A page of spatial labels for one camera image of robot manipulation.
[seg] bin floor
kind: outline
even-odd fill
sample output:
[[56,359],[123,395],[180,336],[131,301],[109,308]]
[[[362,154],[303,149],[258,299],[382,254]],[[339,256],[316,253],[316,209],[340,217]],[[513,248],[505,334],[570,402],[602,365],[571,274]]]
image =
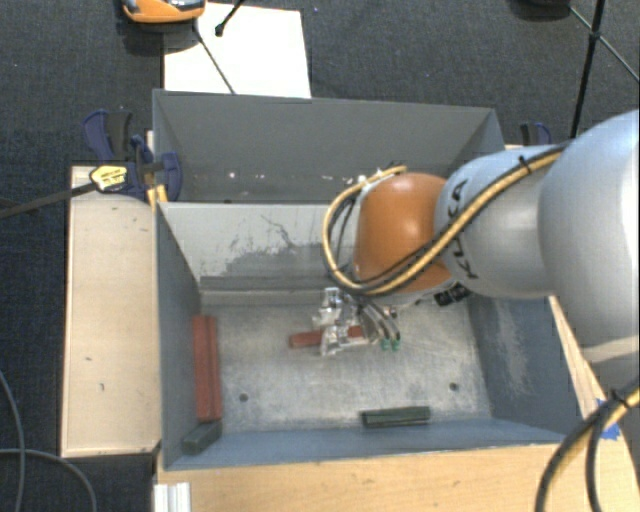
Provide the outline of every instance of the bin floor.
[[464,303],[401,310],[402,345],[358,347],[323,358],[292,349],[311,330],[313,306],[214,307],[226,433],[352,427],[359,412],[427,405],[432,421],[488,418],[477,349]]

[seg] wooden board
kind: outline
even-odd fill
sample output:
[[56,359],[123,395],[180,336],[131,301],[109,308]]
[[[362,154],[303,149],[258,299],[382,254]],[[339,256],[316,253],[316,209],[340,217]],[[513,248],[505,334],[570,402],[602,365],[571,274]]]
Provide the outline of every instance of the wooden board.
[[605,399],[605,393],[589,363],[582,357],[578,340],[567,321],[560,301],[557,297],[549,297],[549,304],[551,304],[558,334],[562,340],[562,349],[573,379],[573,386],[577,391],[580,412],[582,417],[586,418],[598,406],[598,399]]
[[[555,446],[526,446],[215,470],[158,472],[163,484],[191,483],[193,512],[532,511]],[[640,507],[624,443],[603,442],[600,488],[606,510]],[[560,476],[548,510],[587,511],[584,457]]]
[[[73,186],[91,168],[74,167]],[[151,208],[97,192],[71,201],[60,452],[151,452],[160,440]]]

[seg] yellow cable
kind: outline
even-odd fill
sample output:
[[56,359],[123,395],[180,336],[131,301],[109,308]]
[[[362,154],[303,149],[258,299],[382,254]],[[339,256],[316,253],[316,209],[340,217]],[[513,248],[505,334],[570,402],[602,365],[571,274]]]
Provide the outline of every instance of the yellow cable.
[[387,178],[388,176],[401,174],[406,171],[407,171],[407,167],[405,165],[399,165],[396,167],[392,167],[391,169],[387,169],[386,171],[378,172],[372,176],[369,176],[367,179],[359,183],[356,183],[355,185],[349,187],[344,192],[339,194],[338,197],[336,197],[331,203],[331,205],[329,206],[329,209],[327,210],[327,213],[324,216],[324,221],[322,223],[322,248],[324,250],[324,254],[327,260],[327,265],[329,266],[329,270],[331,270],[331,272],[334,275],[336,275],[336,277],[338,277],[338,279],[340,279],[341,282],[343,282],[343,284],[346,284],[347,286],[349,286],[348,283],[350,283],[350,281],[347,278],[347,276],[342,274],[342,272],[340,272],[340,270],[338,269],[338,264],[336,263],[335,258],[333,257],[333,253],[331,252],[331,244],[329,243],[329,222],[331,221],[331,217],[333,217],[333,214],[338,209],[340,204],[342,204],[348,197],[360,192],[367,185],[376,183],[377,181]]
[[[562,150],[558,150],[555,153],[551,153],[539,160],[531,162],[528,166],[522,165],[520,168],[505,176],[503,179],[499,180],[491,187],[484,190],[480,195],[478,195],[462,212],[462,214],[456,219],[456,221],[447,229],[445,233],[440,236],[437,242],[433,245],[433,247],[427,251],[416,263],[414,263],[411,267],[409,267],[405,272],[401,275],[393,279],[392,281],[382,284],[377,288],[373,288],[371,290],[363,292],[365,295],[377,295],[380,293],[385,293],[387,291],[393,290],[394,288],[405,284],[408,280],[412,279],[418,272],[424,269],[431,261],[442,251],[451,241],[462,231],[462,229],[467,225],[467,223],[494,197],[498,194],[502,193],[504,190],[509,188],[511,185],[517,183],[521,179],[528,176],[531,172],[537,171],[539,169],[545,168],[548,165],[555,162]],[[323,230],[322,230],[322,246],[325,253],[325,258],[327,260],[330,271],[333,276],[343,285],[353,290],[364,290],[365,285],[360,283],[356,283],[349,279],[343,272],[340,271],[338,265],[333,257],[331,252],[331,246],[329,244],[329,236],[328,236],[328,228],[329,221],[333,216],[334,212],[338,208],[338,206],[349,196],[353,195],[356,192],[359,192],[364,188],[367,184],[375,183],[379,181],[383,177],[386,177],[390,174],[398,174],[399,172],[406,171],[406,168],[401,171],[397,170],[399,168],[389,169],[385,171],[385,173],[379,173],[372,176],[370,179],[365,182],[358,183],[357,185],[347,189],[342,194],[340,194],[336,200],[331,204],[327,214],[324,218]]]

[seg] black carpet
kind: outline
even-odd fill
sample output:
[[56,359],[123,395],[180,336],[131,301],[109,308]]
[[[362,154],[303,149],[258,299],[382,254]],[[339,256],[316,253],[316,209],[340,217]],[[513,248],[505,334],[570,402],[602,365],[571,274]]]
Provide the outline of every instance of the black carpet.
[[[574,5],[589,18],[593,1]],[[569,134],[587,46],[573,17],[517,16],[506,0],[265,0],[299,9],[316,97],[489,106],[505,139],[541,121]],[[0,12],[0,197],[24,202],[67,186],[74,161],[91,159],[80,134],[88,113],[127,108],[132,129],[151,127],[161,86],[161,37],[118,15],[118,0],[3,2]],[[637,70],[640,4],[611,2],[603,32]],[[598,48],[583,128],[638,108],[638,86]],[[56,453],[65,298],[65,207],[0,221],[0,369],[22,413],[29,448]],[[0,397],[0,447],[15,447]],[[78,461],[101,511],[150,508],[151,458]],[[13,510],[17,459],[0,459],[0,510]],[[23,510],[89,510],[64,469],[29,461]]]

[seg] wooden block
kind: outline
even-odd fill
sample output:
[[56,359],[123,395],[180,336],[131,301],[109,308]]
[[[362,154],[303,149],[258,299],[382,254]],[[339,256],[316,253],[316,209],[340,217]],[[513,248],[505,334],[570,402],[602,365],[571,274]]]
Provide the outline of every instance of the wooden block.
[[[349,327],[350,338],[362,338],[364,336],[362,327],[353,325]],[[314,347],[322,343],[322,331],[299,332],[289,336],[289,346],[291,348]]]
[[[162,470],[158,482],[191,483],[193,512],[532,512],[540,475],[557,445],[510,446],[275,466]],[[600,446],[605,510],[639,510],[624,442]],[[548,512],[590,510],[584,453],[553,483]]]
[[212,316],[207,317],[208,333],[209,333],[209,354],[211,361],[211,407],[213,418],[215,420],[222,419],[222,385],[220,382],[220,361],[218,358],[218,334],[216,319]]
[[194,316],[192,324],[196,414],[200,422],[216,421],[222,418],[216,321]]

